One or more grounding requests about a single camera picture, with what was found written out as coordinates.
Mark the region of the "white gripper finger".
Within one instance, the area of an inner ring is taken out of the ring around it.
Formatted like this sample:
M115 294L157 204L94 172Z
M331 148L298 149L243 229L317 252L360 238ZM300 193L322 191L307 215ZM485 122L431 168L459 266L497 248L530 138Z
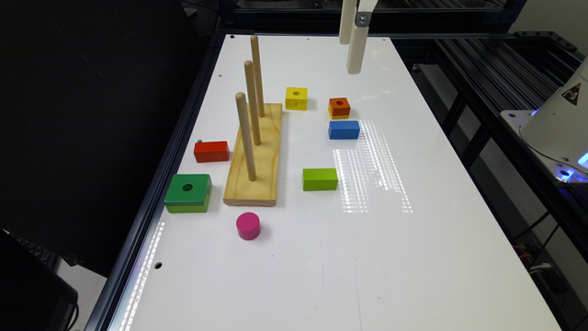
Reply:
M351 1L354 11L353 16L347 19L350 26L347 29L349 50L346 65L347 72L350 74L361 72L369 24L377 2L378 0Z
M349 44L352 25L356 17L357 0L343 0L341 6L341 19L339 26L339 42Z

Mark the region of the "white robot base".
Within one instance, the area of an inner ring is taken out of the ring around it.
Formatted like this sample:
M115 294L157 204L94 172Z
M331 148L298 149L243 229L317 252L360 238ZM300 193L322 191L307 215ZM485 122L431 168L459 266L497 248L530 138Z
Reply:
M556 182L587 183L587 62L541 107L501 117Z

